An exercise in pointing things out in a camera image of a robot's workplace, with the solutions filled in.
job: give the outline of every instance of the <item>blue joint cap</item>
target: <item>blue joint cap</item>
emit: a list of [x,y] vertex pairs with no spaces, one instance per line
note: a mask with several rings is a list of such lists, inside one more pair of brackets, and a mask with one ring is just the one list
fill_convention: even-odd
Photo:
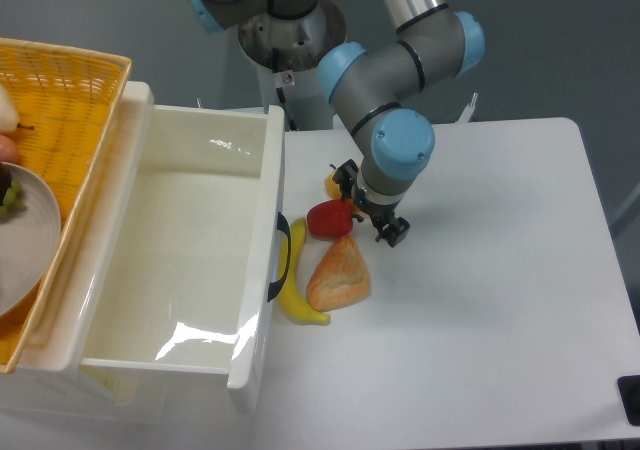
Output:
[[207,33],[223,32],[224,28],[216,21],[215,18],[209,13],[209,10],[204,6],[202,0],[189,0],[193,10],[196,12],[200,25],[204,27]]
[[400,108],[383,116],[371,135],[371,155],[395,180],[413,180],[429,163],[436,137],[429,120]]
[[462,30],[464,31],[464,58],[462,59],[462,66],[458,75],[463,74],[482,60],[485,51],[484,33],[482,27],[473,15],[467,12],[455,12],[454,15],[458,17],[462,24]]
[[367,53],[362,45],[356,42],[343,43],[327,53],[318,64],[318,81],[328,102],[338,82],[347,69],[358,57]]

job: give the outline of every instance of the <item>bread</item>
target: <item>bread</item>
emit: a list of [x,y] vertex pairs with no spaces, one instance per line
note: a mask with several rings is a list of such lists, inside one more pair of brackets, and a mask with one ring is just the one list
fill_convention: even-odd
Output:
[[326,312],[362,300],[370,286],[367,265],[349,234],[336,240],[320,260],[307,285],[307,301]]

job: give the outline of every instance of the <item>plate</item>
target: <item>plate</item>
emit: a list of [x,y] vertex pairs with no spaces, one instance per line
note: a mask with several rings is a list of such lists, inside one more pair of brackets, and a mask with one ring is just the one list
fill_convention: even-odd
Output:
[[56,197],[35,173],[5,163],[22,185],[26,209],[0,221],[0,315],[29,294],[58,248],[61,221]]

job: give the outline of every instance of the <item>black handle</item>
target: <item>black handle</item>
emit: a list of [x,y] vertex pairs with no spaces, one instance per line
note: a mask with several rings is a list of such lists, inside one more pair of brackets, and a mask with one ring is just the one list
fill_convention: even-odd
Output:
[[287,222],[287,219],[284,218],[284,215],[282,215],[280,212],[278,212],[278,226],[276,228],[284,233],[287,237],[287,264],[284,267],[284,274],[282,275],[282,277],[269,284],[269,291],[267,292],[267,302],[270,302],[271,300],[276,298],[280,293],[280,290],[282,290],[284,282],[287,280],[287,275],[289,275],[289,262],[291,262],[291,230],[289,230],[289,222]]

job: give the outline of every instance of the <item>wicker basket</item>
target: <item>wicker basket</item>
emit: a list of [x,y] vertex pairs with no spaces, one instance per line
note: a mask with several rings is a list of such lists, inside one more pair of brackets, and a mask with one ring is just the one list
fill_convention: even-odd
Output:
[[131,60],[72,47],[0,38],[0,84],[13,99],[20,128],[10,136],[20,165],[40,175],[62,216],[56,254],[40,284],[0,318],[0,373],[15,369],[39,323],[60,261],[76,226],[103,149]]

